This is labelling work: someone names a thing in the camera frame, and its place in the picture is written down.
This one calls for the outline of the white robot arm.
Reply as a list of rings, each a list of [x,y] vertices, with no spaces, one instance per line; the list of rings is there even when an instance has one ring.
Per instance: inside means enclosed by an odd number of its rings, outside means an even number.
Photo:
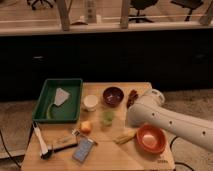
[[[145,91],[127,109],[127,123],[132,127],[149,123],[213,152],[213,122],[165,109],[164,102],[160,91]]]

